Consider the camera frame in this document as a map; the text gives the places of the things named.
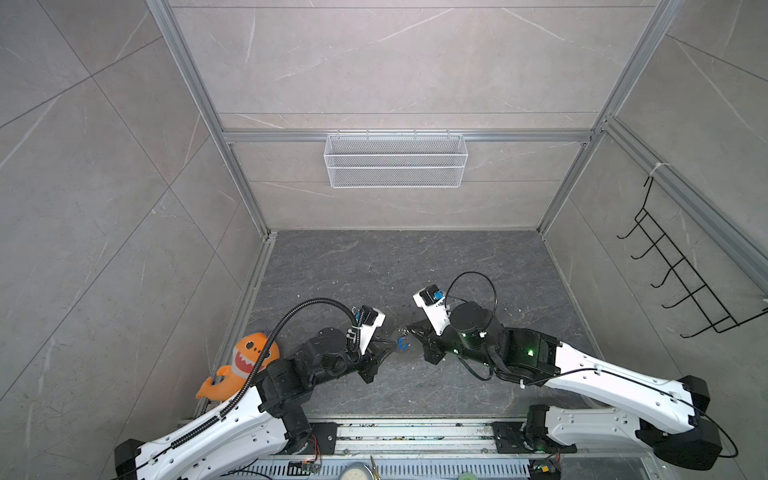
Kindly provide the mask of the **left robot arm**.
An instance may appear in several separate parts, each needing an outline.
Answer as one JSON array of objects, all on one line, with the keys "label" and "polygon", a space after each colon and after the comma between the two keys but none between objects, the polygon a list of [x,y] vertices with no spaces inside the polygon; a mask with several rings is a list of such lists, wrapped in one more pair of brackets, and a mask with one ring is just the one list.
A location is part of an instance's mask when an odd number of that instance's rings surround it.
[{"label": "left robot arm", "polygon": [[114,452],[118,479],[212,479],[250,460],[305,447],[312,427],[302,409],[320,384],[357,373],[367,383],[395,350],[375,337],[364,352],[346,333],[324,328],[257,373],[240,400],[229,399],[156,440],[129,439]]}]

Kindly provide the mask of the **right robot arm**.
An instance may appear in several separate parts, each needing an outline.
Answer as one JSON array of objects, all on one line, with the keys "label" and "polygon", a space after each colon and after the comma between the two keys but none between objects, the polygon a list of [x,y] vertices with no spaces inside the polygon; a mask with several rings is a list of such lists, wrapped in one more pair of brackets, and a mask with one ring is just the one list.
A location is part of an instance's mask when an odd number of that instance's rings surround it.
[{"label": "right robot arm", "polygon": [[638,448],[694,471],[711,469],[722,453],[720,430],[706,414],[710,396],[701,378],[668,380],[616,366],[551,335],[506,327],[476,302],[448,307],[438,290],[417,293],[414,302],[426,317],[408,330],[422,344],[427,362],[438,364],[453,354],[465,368],[487,367],[485,381],[562,390],[600,402],[588,409],[531,406],[512,435],[528,452]]}]

